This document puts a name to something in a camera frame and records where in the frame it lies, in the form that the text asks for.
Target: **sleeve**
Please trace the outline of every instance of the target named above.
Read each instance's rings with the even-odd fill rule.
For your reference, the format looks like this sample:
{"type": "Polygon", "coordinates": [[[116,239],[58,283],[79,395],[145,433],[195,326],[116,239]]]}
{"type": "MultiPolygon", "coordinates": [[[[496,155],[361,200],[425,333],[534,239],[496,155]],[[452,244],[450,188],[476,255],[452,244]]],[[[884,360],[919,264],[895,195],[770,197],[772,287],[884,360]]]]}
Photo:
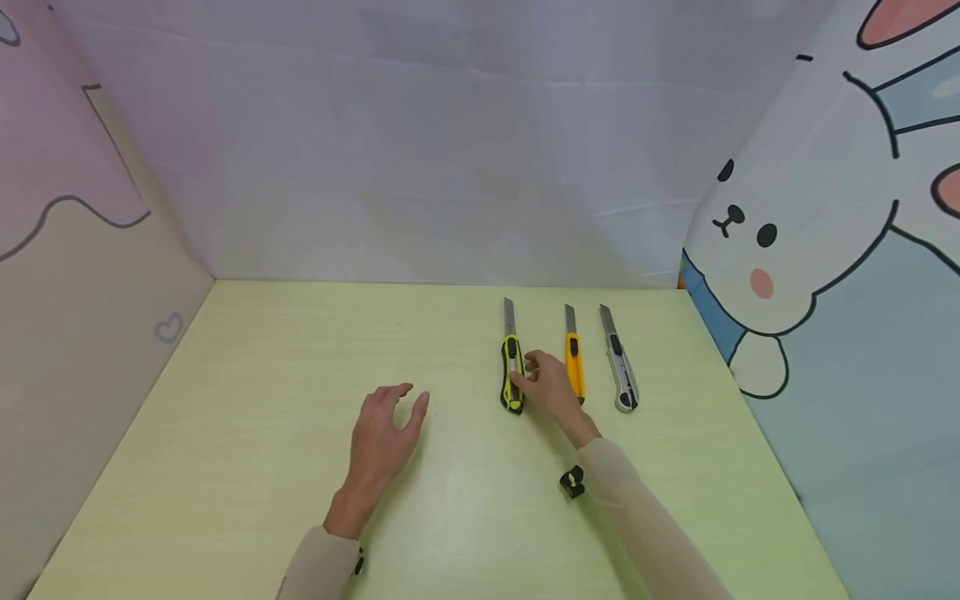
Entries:
{"type": "Polygon", "coordinates": [[[598,438],[580,449],[579,458],[590,496],[612,522],[656,600],[732,598],[620,446],[598,438]]]}
{"type": "Polygon", "coordinates": [[[359,554],[359,541],[331,536],[323,527],[310,529],[287,565],[276,600],[337,600],[359,554]]]}

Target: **light green tabletop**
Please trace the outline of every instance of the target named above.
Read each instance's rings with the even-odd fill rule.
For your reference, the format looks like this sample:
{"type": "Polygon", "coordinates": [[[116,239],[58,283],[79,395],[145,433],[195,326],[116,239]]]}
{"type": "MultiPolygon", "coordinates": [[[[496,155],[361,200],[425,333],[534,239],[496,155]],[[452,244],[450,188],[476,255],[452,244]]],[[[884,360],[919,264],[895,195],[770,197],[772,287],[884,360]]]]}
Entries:
{"type": "Polygon", "coordinates": [[[497,400],[504,296],[523,347],[560,356],[564,303],[577,309],[586,408],[735,597],[846,598],[685,292],[233,281],[215,285],[31,598],[273,598],[346,474],[362,398],[405,380],[430,390],[430,414],[349,597],[643,597],[589,494],[557,484],[572,449],[497,400]],[[636,372],[631,415],[613,406],[600,302],[636,372]]]}

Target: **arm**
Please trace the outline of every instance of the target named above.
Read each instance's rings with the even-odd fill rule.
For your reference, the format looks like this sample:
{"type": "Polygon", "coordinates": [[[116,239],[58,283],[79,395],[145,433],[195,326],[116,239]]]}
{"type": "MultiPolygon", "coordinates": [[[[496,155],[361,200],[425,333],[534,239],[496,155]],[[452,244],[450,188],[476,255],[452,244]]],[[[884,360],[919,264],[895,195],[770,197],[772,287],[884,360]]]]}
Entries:
{"type": "Polygon", "coordinates": [[[378,388],[367,396],[353,428],[350,468],[333,494],[323,527],[310,529],[287,566],[276,600],[334,600],[357,565],[360,534],[390,482],[403,470],[426,417],[430,394],[414,402],[410,421],[394,425],[394,409],[413,385],[378,388]]]}
{"type": "Polygon", "coordinates": [[[620,446],[604,440],[583,411],[555,357],[527,354],[529,378],[511,379],[546,411],[578,450],[584,483],[612,522],[647,589],[657,600],[726,600],[730,593],[657,497],[643,484],[620,446]]]}

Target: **bunny nose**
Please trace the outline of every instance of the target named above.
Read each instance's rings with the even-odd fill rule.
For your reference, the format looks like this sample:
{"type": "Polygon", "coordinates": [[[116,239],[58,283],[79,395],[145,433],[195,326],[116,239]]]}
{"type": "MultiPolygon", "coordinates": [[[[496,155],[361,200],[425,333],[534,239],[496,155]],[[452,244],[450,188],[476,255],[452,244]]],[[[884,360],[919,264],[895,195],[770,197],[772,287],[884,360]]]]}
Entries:
{"type": "Polygon", "coordinates": [[[743,210],[741,210],[736,204],[731,204],[730,206],[727,206],[727,220],[723,222],[714,220],[713,224],[720,228],[720,232],[723,233],[724,237],[730,237],[730,232],[727,231],[730,223],[736,223],[740,225],[746,220],[747,217],[743,214],[743,210]]]}
{"type": "Polygon", "coordinates": [[[743,210],[741,210],[736,204],[731,204],[727,207],[727,217],[738,225],[742,224],[746,220],[743,210]]]}

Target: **hand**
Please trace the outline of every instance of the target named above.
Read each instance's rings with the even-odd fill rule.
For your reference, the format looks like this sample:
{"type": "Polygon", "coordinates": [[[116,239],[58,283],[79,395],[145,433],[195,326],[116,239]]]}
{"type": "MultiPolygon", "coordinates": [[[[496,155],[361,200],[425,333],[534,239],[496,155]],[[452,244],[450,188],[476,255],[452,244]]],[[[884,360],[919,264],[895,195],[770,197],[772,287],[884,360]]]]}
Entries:
{"type": "Polygon", "coordinates": [[[578,450],[602,437],[593,419],[581,408],[570,386],[566,365],[543,350],[533,350],[525,356],[530,374],[524,379],[519,372],[511,372],[510,380],[527,399],[550,415],[578,450]]]}
{"type": "Polygon", "coordinates": [[[426,418],[430,394],[420,394],[410,420],[402,428],[394,425],[394,409],[413,384],[380,387],[367,395],[360,417],[353,427],[350,468],[347,481],[333,495],[324,520],[330,535],[357,540],[376,509],[380,496],[413,455],[426,418]]]}

